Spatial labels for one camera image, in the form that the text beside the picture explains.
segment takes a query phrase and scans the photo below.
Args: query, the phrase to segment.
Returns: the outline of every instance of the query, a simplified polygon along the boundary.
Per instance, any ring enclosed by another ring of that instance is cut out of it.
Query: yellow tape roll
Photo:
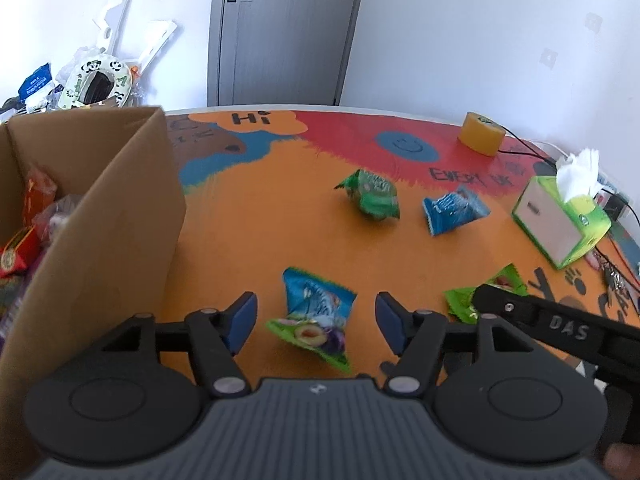
[[[487,156],[495,156],[507,131],[491,119],[468,112],[458,140],[465,146]]]

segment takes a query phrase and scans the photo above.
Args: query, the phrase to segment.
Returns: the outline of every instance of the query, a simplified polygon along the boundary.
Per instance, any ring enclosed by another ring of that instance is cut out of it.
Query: red painted area
[[[308,130],[300,137],[318,150],[338,156],[387,178],[425,187],[437,184],[449,190],[465,184],[493,196],[520,192],[536,174],[532,156],[481,155],[458,142],[459,126],[347,113],[297,112]],[[386,131],[412,134],[433,146],[440,159],[417,162],[398,156],[376,142]],[[517,140],[506,137],[502,150],[526,151]]]

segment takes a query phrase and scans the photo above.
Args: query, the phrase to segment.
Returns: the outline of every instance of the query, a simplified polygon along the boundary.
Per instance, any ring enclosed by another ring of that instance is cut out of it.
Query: round black disc
[[[511,463],[564,460],[593,446],[607,416],[602,395],[564,363],[535,354],[496,352],[449,376],[434,399],[446,430]]]
[[[34,386],[24,420],[47,453],[105,465],[168,448],[200,410],[198,389],[178,372],[130,352],[102,352]]]

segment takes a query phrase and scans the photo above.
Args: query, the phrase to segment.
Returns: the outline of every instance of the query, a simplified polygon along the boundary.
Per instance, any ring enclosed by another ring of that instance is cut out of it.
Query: tape roll
[[[480,114],[469,112],[458,134],[458,140],[475,152],[495,156],[506,133],[500,124]]]
[[[111,85],[111,89],[108,95],[92,99],[98,83],[96,77],[102,79],[103,84]],[[126,64],[109,54],[97,54],[86,58],[74,68],[71,76],[66,80],[65,88],[58,101],[58,108],[68,110],[110,97],[114,97],[117,105],[121,107],[127,101],[132,85],[133,78]]]

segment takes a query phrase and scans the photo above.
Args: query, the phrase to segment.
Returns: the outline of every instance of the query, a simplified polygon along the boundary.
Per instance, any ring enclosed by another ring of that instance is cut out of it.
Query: gray ribbed surface
[[[321,393],[313,393],[322,388]],[[216,403],[191,437],[136,465],[76,468],[53,460],[38,480],[577,480],[607,476],[587,460],[527,470],[495,465],[451,444],[418,402],[393,400],[370,380],[265,380],[257,393]]]

